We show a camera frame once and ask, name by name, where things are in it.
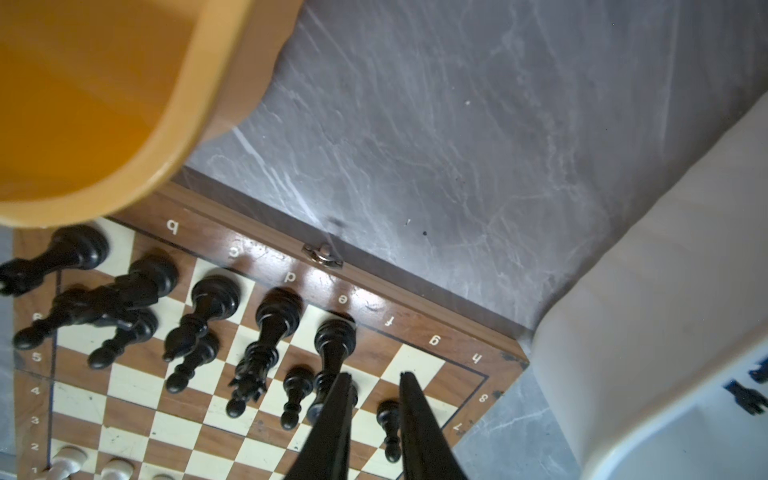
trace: black chess piece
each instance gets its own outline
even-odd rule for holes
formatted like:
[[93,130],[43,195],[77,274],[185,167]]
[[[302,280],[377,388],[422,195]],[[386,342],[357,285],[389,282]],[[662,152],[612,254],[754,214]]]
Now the black chess piece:
[[396,400],[385,400],[379,404],[376,411],[376,421],[384,429],[384,455],[387,462],[397,463],[400,460],[400,438],[397,431],[400,430],[400,404]]
[[259,339],[245,349],[245,355],[235,367],[232,399],[227,403],[227,414],[237,418],[245,412],[246,404],[266,393],[266,375],[277,365],[280,354],[277,343],[293,335],[299,327],[303,302],[295,293],[275,288],[264,297],[256,311]]
[[320,326],[315,335],[315,349],[323,361],[323,369],[315,377],[317,397],[307,409],[306,416],[312,425],[317,421],[323,409],[333,381],[341,372],[341,365],[355,351],[355,322],[351,318],[339,317],[328,319]]
[[761,415],[763,409],[768,409],[768,399],[755,389],[748,389],[735,380],[724,388],[733,394],[736,404],[750,415]]
[[48,249],[30,260],[15,258],[0,265],[0,294],[19,296],[43,283],[49,273],[65,269],[90,270],[109,255],[109,243],[98,230],[74,225],[56,230]]
[[134,326],[130,330],[117,329],[114,338],[105,340],[99,348],[91,352],[88,356],[88,366],[92,369],[107,368],[125,353],[126,346],[146,342],[157,332],[157,317],[151,310],[131,310],[127,314],[136,317]]
[[212,332],[208,332],[200,339],[195,349],[184,357],[184,361],[174,369],[174,372],[165,381],[165,389],[170,393],[179,393],[187,388],[187,384],[194,377],[197,367],[213,362],[219,354],[219,339]]
[[179,326],[165,337],[166,362],[192,353],[208,333],[208,322],[234,315],[240,305],[240,288],[225,276],[206,276],[192,287],[192,305],[194,311],[182,316]]
[[170,259],[147,255],[133,262],[126,275],[93,289],[88,297],[95,310],[113,317],[119,328],[130,329],[133,325],[123,319],[123,312],[154,305],[170,293],[178,281],[179,271]]
[[302,366],[293,367],[286,375],[283,389],[288,395],[288,401],[283,406],[283,416],[280,417],[283,430],[293,430],[299,425],[301,401],[312,393],[313,377],[312,372]]
[[13,346],[19,350],[34,349],[63,326],[97,323],[99,319],[100,316],[88,302],[88,291],[72,288],[53,299],[48,317],[35,320],[27,328],[19,330],[13,336]]

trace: white plastic object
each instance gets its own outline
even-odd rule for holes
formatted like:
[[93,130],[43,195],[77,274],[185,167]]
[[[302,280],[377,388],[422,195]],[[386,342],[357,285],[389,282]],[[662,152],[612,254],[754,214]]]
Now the white plastic object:
[[101,469],[101,480],[129,480],[134,466],[125,460],[113,458]]
[[542,320],[531,364],[582,478],[765,478],[768,95]]
[[75,447],[64,447],[51,458],[51,467],[38,480],[65,480],[79,472],[88,456]]

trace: table surface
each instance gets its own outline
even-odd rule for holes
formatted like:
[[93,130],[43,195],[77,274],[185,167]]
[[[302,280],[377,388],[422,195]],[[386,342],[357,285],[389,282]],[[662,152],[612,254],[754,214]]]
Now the table surface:
[[[263,103],[188,165],[530,338],[767,88],[761,0],[308,0]],[[455,452],[470,478],[579,472],[530,371]]]

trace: folding chessboard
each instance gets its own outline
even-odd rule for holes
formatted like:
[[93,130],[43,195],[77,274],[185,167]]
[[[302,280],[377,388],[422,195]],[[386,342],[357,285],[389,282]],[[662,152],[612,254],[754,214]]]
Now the folding chessboard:
[[[62,446],[88,454],[73,480],[100,478],[110,459],[134,464],[134,478],[169,475],[175,480],[276,479],[288,472],[311,429],[302,422],[280,427],[286,394],[282,380],[295,365],[321,370],[313,339],[328,312],[357,323],[357,347],[345,361],[358,387],[349,457],[350,478],[398,478],[384,432],[376,422],[381,401],[398,396],[399,374],[413,371],[451,446],[466,433],[527,366],[513,340],[445,310],[369,273],[345,265],[328,270],[301,254],[302,244],[168,185],[109,219],[95,223],[111,245],[96,270],[66,270],[16,299],[15,331],[46,316],[56,293],[93,288],[127,272],[130,262],[163,250],[180,281],[152,310],[160,326],[150,341],[126,348],[110,368],[91,370],[86,359],[114,329],[69,326],[41,347],[17,352],[15,418],[18,477],[34,478]],[[16,257],[44,251],[50,230],[17,230]],[[235,280],[243,292],[234,316],[210,323],[221,347],[217,359],[197,369],[186,390],[170,394],[164,379],[180,359],[161,359],[163,339],[191,311],[190,290],[209,273]],[[305,310],[299,329],[280,342],[280,361],[269,372],[266,395],[231,419],[224,411],[227,383],[245,347],[258,338],[256,307],[272,287],[298,293]]]

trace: white pawn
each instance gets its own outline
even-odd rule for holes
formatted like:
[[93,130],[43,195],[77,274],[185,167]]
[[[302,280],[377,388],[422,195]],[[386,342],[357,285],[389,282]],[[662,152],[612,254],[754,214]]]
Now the white pawn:
[[51,458],[51,467],[38,480],[65,480],[83,468],[88,456],[75,447],[64,447]]
[[133,474],[133,465],[125,460],[113,458],[101,469],[101,480],[128,480]]

